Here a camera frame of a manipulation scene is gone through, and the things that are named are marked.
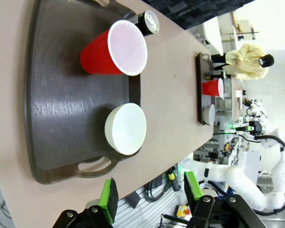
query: table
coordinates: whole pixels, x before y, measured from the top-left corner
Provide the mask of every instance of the table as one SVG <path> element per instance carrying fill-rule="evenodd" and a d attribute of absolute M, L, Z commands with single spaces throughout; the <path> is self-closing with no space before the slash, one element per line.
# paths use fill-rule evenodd
<path fill-rule="evenodd" d="M 140 0 L 120 3 L 141 13 Z M 50 185 L 31 174 L 24 125 L 24 65 L 34 1 L 0 2 L 0 185 L 16 227 L 52 227 L 66 209 L 81 212 L 115 178 L 119 198 L 138 189 L 211 138 L 197 117 L 195 56 L 208 53 L 192 35 L 156 12 L 161 30 L 146 37 L 148 63 L 141 74 L 147 135 L 141 151 L 105 176 Z"/>
<path fill-rule="evenodd" d="M 237 80 L 231 79 L 231 102 L 232 102 L 232 119 L 233 121 L 237 121 L 241 117 L 241 99 L 236 97 L 236 91 L 243 90 L 243 88 L 238 84 Z"/>
<path fill-rule="evenodd" d="M 239 117 L 241 116 L 241 109 L 242 109 L 242 102 L 241 99 L 236 97 L 236 91 L 242 90 L 242 87 L 237 83 L 237 80 L 234 78 L 231 79 L 225 79 L 224 80 L 224 87 L 226 88 L 226 82 L 230 82 L 231 85 L 231 93 L 225 93 L 224 94 L 224 107 L 216 109 L 217 112 L 224 112 L 224 113 L 230 113 L 232 115 L 233 122 L 237 121 Z M 229 99 L 231 100 L 231 107 L 226 108 L 225 107 L 225 100 Z"/>
<path fill-rule="evenodd" d="M 224 54 L 222 39 L 220 36 L 218 17 L 214 17 L 202 24 L 205 39 L 217 50 L 222 56 Z"/>

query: wall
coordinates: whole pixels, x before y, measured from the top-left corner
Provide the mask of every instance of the wall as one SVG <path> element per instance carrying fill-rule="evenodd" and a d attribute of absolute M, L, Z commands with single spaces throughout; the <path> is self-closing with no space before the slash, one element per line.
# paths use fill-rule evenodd
<path fill-rule="evenodd" d="M 248 19 L 255 44 L 266 50 L 285 49 L 285 0 L 255 0 L 236 10 L 236 20 Z"/>
<path fill-rule="evenodd" d="M 262 99 L 269 121 L 280 128 L 280 137 L 285 141 L 285 50 L 267 51 L 275 57 L 267 76 L 261 80 L 243 81 L 247 96 Z M 261 151 L 261 168 L 271 171 L 280 158 L 279 147 L 265 150 L 261 145 L 251 144 L 255 151 Z"/>

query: white bowl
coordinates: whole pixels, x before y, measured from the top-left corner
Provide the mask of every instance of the white bowl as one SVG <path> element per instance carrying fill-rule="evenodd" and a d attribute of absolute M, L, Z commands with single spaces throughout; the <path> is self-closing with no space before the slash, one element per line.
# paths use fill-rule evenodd
<path fill-rule="evenodd" d="M 209 105 L 203 110 L 203 121 L 208 125 L 213 125 L 215 119 L 215 106 Z"/>
<path fill-rule="evenodd" d="M 140 106 L 128 103 L 115 108 L 107 117 L 104 133 L 108 143 L 119 153 L 131 155 L 141 148 L 147 121 Z"/>

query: dark tray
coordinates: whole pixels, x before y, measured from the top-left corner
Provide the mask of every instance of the dark tray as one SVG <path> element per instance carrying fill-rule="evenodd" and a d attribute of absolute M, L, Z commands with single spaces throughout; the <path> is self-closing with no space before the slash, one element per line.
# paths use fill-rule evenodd
<path fill-rule="evenodd" d="M 206 123 L 203 121 L 203 110 L 205 107 L 214 104 L 215 97 L 203 95 L 202 93 L 202 86 L 203 82 L 206 82 L 206 73 L 210 73 L 214 71 L 213 62 L 210 59 L 208 54 L 199 53 L 195 57 L 196 62 L 196 80 L 197 80 L 197 92 L 198 92 L 198 121 L 205 125 Z"/>
<path fill-rule="evenodd" d="M 121 18 L 97 4 L 37 0 L 28 42 L 25 118 L 34 178 L 44 184 L 71 177 L 99 177 L 125 156 L 105 138 L 105 121 L 116 107 L 140 106 L 140 76 L 88 75 L 79 62 L 83 47 Z M 111 164 L 85 172 L 82 162 Z"/>

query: small red cup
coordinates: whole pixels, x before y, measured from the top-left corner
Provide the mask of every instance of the small red cup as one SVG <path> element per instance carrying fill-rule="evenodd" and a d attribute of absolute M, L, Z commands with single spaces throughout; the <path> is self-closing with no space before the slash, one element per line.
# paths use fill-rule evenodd
<path fill-rule="evenodd" d="M 80 54 L 82 68 L 90 74 L 140 74 L 147 63 L 147 45 L 131 22 L 119 20 L 89 43 Z"/>
<path fill-rule="evenodd" d="M 209 96 L 223 97 L 224 84 L 221 78 L 217 80 L 207 81 L 202 84 L 202 93 Z"/>

